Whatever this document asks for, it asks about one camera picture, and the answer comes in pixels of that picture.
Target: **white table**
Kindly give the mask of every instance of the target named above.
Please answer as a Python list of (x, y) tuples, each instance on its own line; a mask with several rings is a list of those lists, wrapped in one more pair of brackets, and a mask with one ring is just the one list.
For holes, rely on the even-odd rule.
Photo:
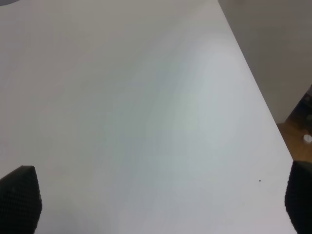
[(35, 165), (38, 234), (295, 233), (291, 156), (215, 0), (21, 0), (0, 22), (0, 173)]

